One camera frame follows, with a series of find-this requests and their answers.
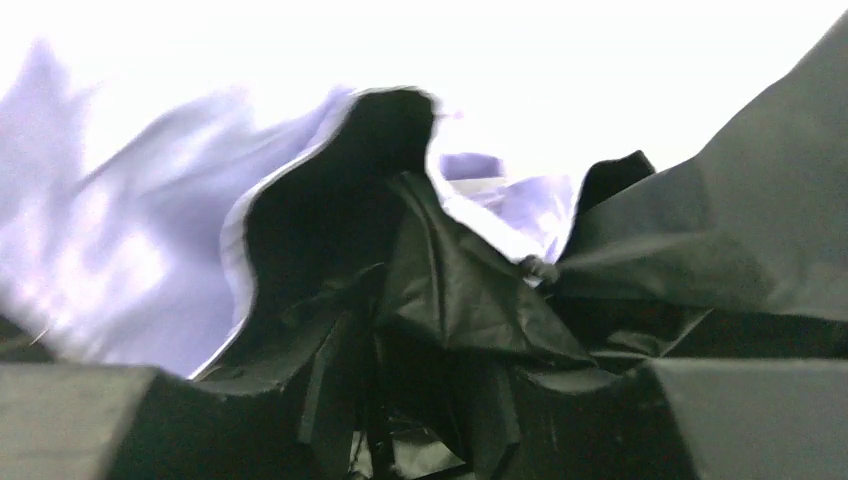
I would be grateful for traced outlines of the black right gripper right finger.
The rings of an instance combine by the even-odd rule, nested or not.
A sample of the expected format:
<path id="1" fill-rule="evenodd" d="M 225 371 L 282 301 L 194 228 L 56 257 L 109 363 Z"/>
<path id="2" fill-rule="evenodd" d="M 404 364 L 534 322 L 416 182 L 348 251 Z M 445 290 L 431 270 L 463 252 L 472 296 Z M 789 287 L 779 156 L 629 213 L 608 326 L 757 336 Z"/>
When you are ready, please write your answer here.
<path id="1" fill-rule="evenodd" d="M 847 364 L 662 360 L 641 370 L 638 479 L 844 479 Z"/>

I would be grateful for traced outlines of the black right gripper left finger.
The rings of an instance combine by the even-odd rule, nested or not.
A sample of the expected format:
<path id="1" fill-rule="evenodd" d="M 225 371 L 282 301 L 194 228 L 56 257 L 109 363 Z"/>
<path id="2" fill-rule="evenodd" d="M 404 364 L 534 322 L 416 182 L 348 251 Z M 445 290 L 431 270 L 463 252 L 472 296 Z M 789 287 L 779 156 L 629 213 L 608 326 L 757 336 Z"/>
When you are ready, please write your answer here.
<path id="1" fill-rule="evenodd" d="M 175 476 L 198 418 L 198 390 L 156 369 L 4 364 L 1 476 Z"/>

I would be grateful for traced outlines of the lavender folding umbrella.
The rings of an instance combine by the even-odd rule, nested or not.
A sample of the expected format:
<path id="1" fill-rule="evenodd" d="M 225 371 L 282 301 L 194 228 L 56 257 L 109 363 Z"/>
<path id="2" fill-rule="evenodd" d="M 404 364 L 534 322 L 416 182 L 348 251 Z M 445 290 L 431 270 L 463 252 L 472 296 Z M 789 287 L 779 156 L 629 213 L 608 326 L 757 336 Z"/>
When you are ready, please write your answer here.
<path id="1" fill-rule="evenodd" d="M 1 367 L 199 392 L 164 479 L 638 479 L 641 370 L 847 364 L 847 20 L 693 158 L 520 178 L 411 86 L 238 91 L 83 168 L 44 39 L 1 85 Z"/>

